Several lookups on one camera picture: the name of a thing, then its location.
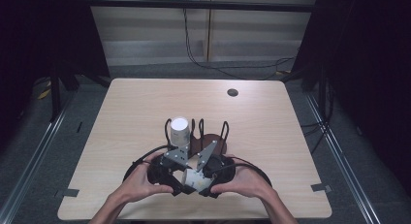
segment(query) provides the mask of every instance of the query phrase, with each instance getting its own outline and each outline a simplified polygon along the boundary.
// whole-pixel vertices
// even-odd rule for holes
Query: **forearm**
[[[262,196],[260,200],[269,215],[269,220],[271,223],[297,223],[297,220],[294,218],[293,214],[291,214],[291,212],[286,208],[278,196],[278,193],[272,188],[268,188],[267,191],[265,191],[265,195]]]
[[[103,206],[94,215],[90,224],[111,224],[123,210],[127,203],[121,201],[121,198],[109,195]]]

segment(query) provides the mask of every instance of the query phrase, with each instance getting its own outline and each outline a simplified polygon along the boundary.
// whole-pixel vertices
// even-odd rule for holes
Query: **paper cup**
[[[186,169],[182,176],[181,184],[185,184],[201,192],[208,188],[212,183],[211,178],[203,176],[203,171],[197,173],[196,170]]]
[[[171,123],[171,144],[177,147],[183,147],[190,144],[190,128],[188,120],[178,116],[173,118]]]

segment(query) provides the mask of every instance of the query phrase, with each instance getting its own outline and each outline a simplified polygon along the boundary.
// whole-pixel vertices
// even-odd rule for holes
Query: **gray carpet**
[[[260,62],[268,65],[272,62]],[[215,63],[213,66],[242,66],[248,63]],[[288,70],[291,64],[284,64],[279,70]],[[273,68],[266,69],[224,69],[242,79],[259,80],[270,75],[270,80],[282,76],[274,74]],[[191,63],[169,65],[147,65],[112,67],[113,78],[184,78],[184,79],[235,79],[216,70],[200,68]],[[57,211],[62,199],[54,197],[58,189],[68,187],[71,176],[79,161],[82,149],[91,131],[107,90],[88,79],[79,78],[80,88],[67,109],[40,170],[37,172],[18,212],[14,223],[62,223]],[[305,94],[300,89],[300,80],[286,84],[300,124],[311,124],[315,118],[308,106]],[[16,184],[19,175],[37,147],[47,129],[50,117],[50,97],[36,100],[43,87],[36,86],[33,99],[20,120],[18,133],[10,141],[8,150],[0,157],[0,203],[3,204]],[[411,201],[389,170],[379,161],[369,141],[360,136],[356,125],[335,103],[331,123],[341,147],[355,171],[365,193],[373,203],[382,223],[411,223]],[[302,128],[304,133],[313,127]],[[316,145],[321,132],[307,136],[310,148]],[[332,216],[327,219],[300,219],[299,223],[365,223],[364,217],[338,168],[326,141],[321,141],[313,154],[318,173],[323,183],[332,188],[328,197]]]

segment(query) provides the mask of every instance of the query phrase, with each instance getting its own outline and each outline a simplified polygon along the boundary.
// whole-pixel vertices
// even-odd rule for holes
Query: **wall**
[[[315,0],[214,1],[315,3]],[[92,7],[92,11],[109,65],[190,61],[182,10]],[[301,13],[187,10],[190,48],[199,62],[294,56],[309,17],[310,14]]]

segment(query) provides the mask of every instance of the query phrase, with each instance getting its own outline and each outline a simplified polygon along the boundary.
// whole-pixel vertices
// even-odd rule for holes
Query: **aluminum frame rail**
[[[332,7],[317,7],[300,4],[242,3],[220,1],[192,0],[36,0],[39,4],[56,3],[60,5],[87,5],[93,7],[125,7],[125,8],[169,8],[169,9],[211,9],[266,11],[288,13],[312,13],[319,10],[336,10]]]
[[[57,130],[60,128],[61,123],[63,122],[66,110],[69,107],[70,103],[75,97],[76,92],[72,91],[69,93],[67,101],[61,110],[61,113],[48,125],[48,128],[43,135],[42,140],[38,144],[36,151],[28,162],[24,172],[21,177],[18,179],[18,182],[3,204],[0,209],[0,223],[8,224],[12,223],[15,215],[18,211],[18,208],[21,205],[21,202],[24,199],[36,173],[38,172],[46,153],[51,145],[52,140],[54,139]]]
[[[308,104],[314,113],[315,119],[320,123],[321,131],[324,133],[324,137],[327,140],[327,143],[330,147],[332,155],[335,158],[335,161],[342,172],[342,175],[345,178],[345,181],[350,188],[354,199],[357,202],[360,211],[362,212],[366,223],[368,224],[380,224],[378,215],[371,203],[371,201],[366,196],[360,182],[358,181],[354,171],[352,170],[350,164],[347,161],[347,158],[344,155],[338,141],[335,138],[335,135],[332,132],[332,129],[327,128],[323,123],[323,117],[318,111],[318,104],[312,94],[307,95]]]

